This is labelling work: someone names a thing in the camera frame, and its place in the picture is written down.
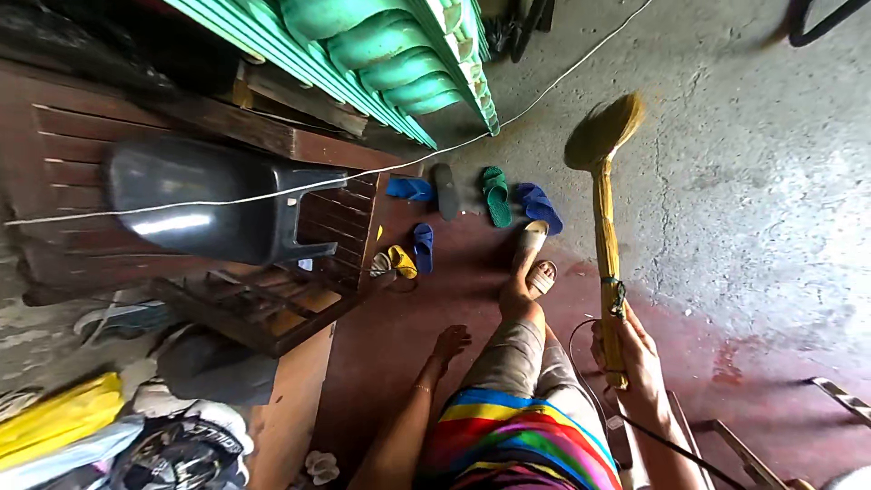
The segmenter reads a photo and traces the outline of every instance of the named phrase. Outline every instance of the green slipper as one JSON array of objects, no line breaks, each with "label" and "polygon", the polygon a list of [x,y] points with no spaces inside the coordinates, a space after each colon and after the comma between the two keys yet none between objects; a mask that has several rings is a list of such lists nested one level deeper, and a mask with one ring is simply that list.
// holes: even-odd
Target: green slipper
[{"label": "green slipper", "polygon": [[499,167],[484,169],[484,199],[490,210],[490,218],[497,228],[511,225],[511,209],[508,207],[508,185],[505,184],[505,174]]}]

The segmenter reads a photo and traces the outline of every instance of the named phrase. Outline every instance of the gray pants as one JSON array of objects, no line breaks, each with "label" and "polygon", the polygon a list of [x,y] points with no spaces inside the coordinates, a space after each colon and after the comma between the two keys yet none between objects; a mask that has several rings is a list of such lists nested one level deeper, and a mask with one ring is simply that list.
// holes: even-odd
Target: gray pants
[{"label": "gray pants", "polygon": [[568,354],[542,330],[526,320],[500,324],[461,387],[546,400],[607,445],[596,409],[577,381]]}]

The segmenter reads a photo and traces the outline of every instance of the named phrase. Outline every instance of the yellow bag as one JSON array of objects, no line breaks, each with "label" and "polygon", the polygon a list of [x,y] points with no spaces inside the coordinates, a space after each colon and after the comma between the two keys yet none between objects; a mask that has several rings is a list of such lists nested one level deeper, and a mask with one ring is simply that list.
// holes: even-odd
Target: yellow bag
[{"label": "yellow bag", "polygon": [[114,372],[33,405],[0,424],[0,470],[93,434],[122,406],[121,380]]}]

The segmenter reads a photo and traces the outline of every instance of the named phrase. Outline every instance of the person's hand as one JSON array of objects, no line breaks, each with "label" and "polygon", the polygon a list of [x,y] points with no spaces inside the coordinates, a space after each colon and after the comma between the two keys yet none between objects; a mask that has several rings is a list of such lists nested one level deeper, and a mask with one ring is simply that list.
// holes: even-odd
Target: person's hand
[{"label": "person's hand", "polygon": [[429,374],[426,380],[434,383],[441,379],[448,372],[450,360],[471,343],[472,336],[466,331],[466,325],[451,325],[445,329],[435,341],[433,353],[424,366],[424,374]]},{"label": "person's hand", "polygon": [[[615,391],[630,417],[646,419],[656,416],[663,403],[668,406],[662,364],[659,362],[656,344],[641,326],[629,303],[625,303],[624,312],[626,319],[617,324],[617,335],[623,346],[623,362],[629,378],[629,388]],[[599,321],[593,324],[591,351],[599,369],[604,371],[602,326]]]}]

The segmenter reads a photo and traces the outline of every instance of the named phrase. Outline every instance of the slipper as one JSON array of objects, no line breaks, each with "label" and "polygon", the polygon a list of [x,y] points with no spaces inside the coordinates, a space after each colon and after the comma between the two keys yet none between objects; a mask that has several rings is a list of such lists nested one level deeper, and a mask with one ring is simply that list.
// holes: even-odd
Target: slipper
[{"label": "slipper", "polygon": [[533,220],[545,220],[550,225],[548,235],[559,235],[563,231],[563,220],[557,216],[557,211],[544,195],[544,191],[532,182],[524,182],[517,186],[517,198],[526,208],[526,215]]},{"label": "slipper", "polygon": [[[553,277],[544,273],[542,269],[544,264],[549,264],[553,268]],[[530,273],[526,275],[526,286],[529,288],[535,287],[541,292],[541,296],[544,296],[557,281],[557,274],[557,265],[555,263],[551,261],[538,261],[532,266]]]},{"label": "slipper", "polygon": [[484,169],[484,199],[490,218],[497,228],[505,228],[511,224],[511,209],[508,207],[508,186],[505,184],[505,174],[499,167]]},{"label": "slipper", "polygon": [[415,227],[415,258],[421,274],[433,271],[433,228],[426,223]]},{"label": "slipper", "polygon": [[520,244],[517,247],[517,252],[522,252],[527,248],[532,248],[535,253],[542,249],[544,240],[547,239],[548,229],[550,227],[545,220],[535,220],[526,225],[523,229],[523,234],[520,235]]},{"label": "slipper", "polygon": [[400,274],[407,279],[414,279],[417,277],[417,267],[415,267],[414,262],[411,262],[411,257],[405,253],[405,250],[403,250],[402,247],[394,245],[393,247],[388,248],[387,253],[390,255],[390,265],[398,270]]},{"label": "slipper", "polygon": [[438,195],[438,210],[445,221],[456,218],[460,211],[460,196],[454,187],[454,174],[450,171],[450,165],[436,163],[433,165],[433,180],[435,180],[435,193]]},{"label": "slipper", "polygon": [[384,252],[378,252],[372,257],[372,269],[369,271],[370,277],[378,277],[385,272],[388,272],[393,267],[390,265],[390,257]]},{"label": "slipper", "polygon": [[424,179],[390,177],[390,182],[387,184],[387,195],[412,201],[432,201],[433,187]]}]

